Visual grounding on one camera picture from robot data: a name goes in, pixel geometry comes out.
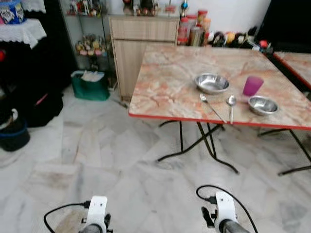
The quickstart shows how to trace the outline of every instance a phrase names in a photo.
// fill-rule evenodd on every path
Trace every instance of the marble table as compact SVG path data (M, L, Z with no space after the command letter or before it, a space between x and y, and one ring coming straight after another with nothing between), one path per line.
M311 54L275 52L274 57L311 90Z
M243 49L149 46L143 57L138 80L132 96L129 115L180 121L195 121L202 137L183 150L159 161L182 154L204 140L210 155L219 161L212 141L209 123L219 127L223 122L199 99L200 91L194 78L201 73L216 73L230 82L228 91L219 95L208 95L210 104L229 122L229 107L225 100L230 95L237 97L234 107L234 124L274 129L311 130L311 102L260 52ZM279 105L279 111L271 116L258 116L249 110L242 90L248 76L264 79L258 95L270 97ZM208 123L208 133L201 122ZM207 142L210 136L211 146Z

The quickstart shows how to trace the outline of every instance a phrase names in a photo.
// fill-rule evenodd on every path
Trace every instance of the tiled floor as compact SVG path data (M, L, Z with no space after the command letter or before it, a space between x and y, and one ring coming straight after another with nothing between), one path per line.
M279 171L307 160L287 132L257 138L257 129L225 126L217 131L218 156L236 175L215 162L204 143L185 155L156 163L178 150L178 124L130 118L111 97L90 102L65 92L65 107L48 126L31 129L31 141L14 153L0 151L0 232L44 233L44 214L93 195L108 197L116 233L206 233L195 195L202 184L235 194L250 211L260 233L310 232L311 171L278 177ZM184 123L185 146L199 137L195 123ZM299 132L306 146L310 136ZM206 190L213 194L215 190ZM237 206L238 220L253 232ZM80 208L48 219L55 232L77 233Z

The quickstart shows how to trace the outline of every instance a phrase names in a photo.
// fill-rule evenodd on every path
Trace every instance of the stainless steel bowl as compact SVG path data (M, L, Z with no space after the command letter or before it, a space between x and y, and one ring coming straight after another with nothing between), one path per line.
M217 74L204 73L194 81L200 90L208 94L219 94L229 88L229 81Z
M278 105L272 99L263 96L252 96L248 99L250 109L260 116L270 115L278 111Z

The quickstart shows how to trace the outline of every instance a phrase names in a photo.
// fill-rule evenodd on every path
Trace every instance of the white tablecloth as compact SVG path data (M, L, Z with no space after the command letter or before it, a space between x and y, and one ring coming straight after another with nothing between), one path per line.
M40 21L34 18L28 18L21 24L0 25L0 41L24 42L33 48L41 38L46 36Z
M24 11L42 11L46 13L43 0L21 0Z

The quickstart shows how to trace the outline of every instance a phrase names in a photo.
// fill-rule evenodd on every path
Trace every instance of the plastic cup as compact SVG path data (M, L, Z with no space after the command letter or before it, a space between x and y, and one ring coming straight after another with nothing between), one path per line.
M263 84L263 80L260 77L256 76L249 76L246 80L243 94L246 96L253 96L255 95L260 87Z

